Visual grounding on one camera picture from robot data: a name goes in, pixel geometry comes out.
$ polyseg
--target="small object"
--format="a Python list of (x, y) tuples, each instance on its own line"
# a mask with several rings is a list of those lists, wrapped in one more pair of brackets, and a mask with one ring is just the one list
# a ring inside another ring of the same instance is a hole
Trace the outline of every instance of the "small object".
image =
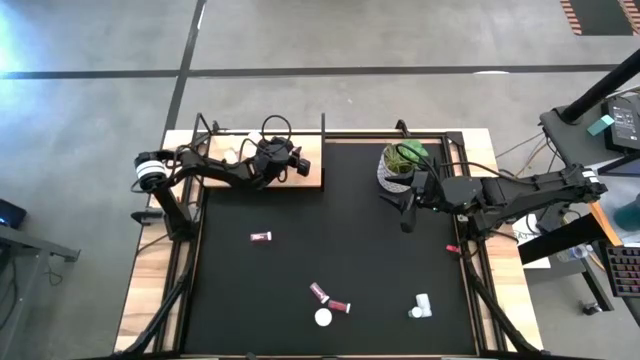
[(587, 257), (589, 250), (584, 245), (574, 246), (570, 249), (562, 250), (556, 254), (561, 262), (569, 262)]
[(329, 300), (329, 309), (342, 311), (348, 314), (349, 310), (351, 310), (351, 304), (350, 303), (345, 304), (339, 301)]
[(454, 252), (456, 254), (460, 254), (460, 248), (455, 245), (447, 245), (447, 251)]
[(251, 241), (271, 241), (271, 231), (251, 234)]
[(429, 302), (429, 295), (418, 294), (416, 295), (416, 303), (420, 309), (430, 309), (431, 303)]
[(325, 327), (331, 323), (332, 315), (329, 309), (318, 309), (316, 311), (316, 324)]
[(605, 116), (601, 117), (600, 119), (598, 119), (593, 124), (591, 124), (591, 126), (589, 126), (587, 131), (589, 132), (589, 134), (591, 134), (591, 136), (596, 136), (596, 135), (600, 134), (602, 131), (604, 131), (604, 129), (606, 129), (609, 126), (611, 126), (611, 124), (613, 124), (614, 122), (615, 121), (613, 120), (613, 118), (611, 116), (605, 115)]
[(599, 312), (602, 312), (602, 308), (600, 307), (600, 305), (598, 305), (598, 303), (591, 303), (582, 307), (582, 313), (585, 315), (591, 316)]
[(324, 291), (322, 291), (318, 283), (311, 284), (310, 288), (311, 288), (311, 291), (313, 291), (313, 293), (316, 295), (318, 300), (320, 300), (320, 303), (324, 304), (327, 301), (329, 301), (329, 296)]
[(409, 317), (412, 319), (419, 319), (422, 317), (422, 309), (420, 309), (419, 307), (414, 307), (413, 309), (409, 310)]
[(429, 302), (429, 295), (427, 295), (426, 293), (416, 295), (416, 303), (418, 304), (418, 307), (420, 308), (420, 310), (422, 310), (421, 317), (429, 317), (432, 315), (431, 302)]

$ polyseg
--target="teal object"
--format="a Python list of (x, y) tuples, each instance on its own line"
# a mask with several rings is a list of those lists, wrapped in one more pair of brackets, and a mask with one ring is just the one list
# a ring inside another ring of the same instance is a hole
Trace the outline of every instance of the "teal object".
[(640, 230), (640, 194), (613, 214), (613, 220), (626, 231)]
[(609, 115), (605, 115), (600, 119), (598, 119), (598, 121), (591, 124), (591, 126), (589, 126), (587, 131), (589, 132), (589, 134), (591, 134), (591, 136), (596, 136), (600, 134), (604, 129), (611, 126), (611, 124), (613, 123), (614, 123), (613, 118)]

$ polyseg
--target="computer monitor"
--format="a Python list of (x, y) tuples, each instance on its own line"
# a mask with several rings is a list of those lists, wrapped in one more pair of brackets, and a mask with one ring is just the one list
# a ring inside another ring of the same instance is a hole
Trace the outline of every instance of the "computer monitor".
[(640, 177), (640, 151), (600, 167), (598, 175)]

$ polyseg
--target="red tag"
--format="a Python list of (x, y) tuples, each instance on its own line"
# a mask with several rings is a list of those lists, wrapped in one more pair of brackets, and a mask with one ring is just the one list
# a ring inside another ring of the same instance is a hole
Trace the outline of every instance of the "red tag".
[(454, 252), (456, 254), (460, 254), (460, 248), (455, 245), (447, 245), (447, 251)]

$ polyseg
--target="black floor stripe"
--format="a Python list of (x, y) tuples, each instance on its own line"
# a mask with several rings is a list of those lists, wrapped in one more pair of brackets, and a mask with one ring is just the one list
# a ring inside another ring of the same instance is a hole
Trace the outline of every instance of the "black floor stripe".
[(585, 65), (507, 65), (507, 66), (380, 66), (380, 67), (324, 67), (324, 68), (264, 68), (264, 69), (200, 69), (200, 70), (116, 70), (116, 71), (16, 71), (0, 72), (0, 80), (47, 79), (145, 79), (175, 78), (252, 78), (295, 76), (354, 76), (354, 75), (446, 75), (473, 74), (482, 71), (504, 71), (512, 74), (603, 72), (618, 64)]
[(323, 68), (265, 68), (265, 69), (202, 69), (189, 71), (191, 78), (243, 78), (291, 76), (350, 76), (350, 75), (430, 75), (474, 74), (483, 71), (504, 71), (514, 74), (599, 72), (611, 71), (618, 64), (586, 65), (507, 65), (507, 66), (381, 66), (381, 67), (323, 67)]
[(167, 121), (164, 124), (164, 132), (175, 129), (176, 122), (178, 121), (180, 103), (182, 103), (182, 95), (184, 95), (184, 88), (187, 85), (189, 67), (191, 66), (191, 60), (193, 59), (193, 52), (196, 47), (198, 32), (200, 31), (200, 21), (201, 17), (204, 16), (204, 7), (206, 3), (207, 0), (198, 0), (196, 3), (196, 9), (193, 13), (193, 19), (191, 20), (191, 27), (189, 29), (189, 37), (187, 38), (187, 44), (184, 48), (184, 54), (182, 55), (180, 74), (176, 80), (176, 87), (173, 90), (171, 104), (169, 105), (169, 112), (167, 113)]
[(9, 71), (0, 72), (0, 79), (148, 79), (172, 78), (177, 77), (179, 74), (179, 70)]
[(582, 35), (633, 35), (618, 0), (571, 0)]

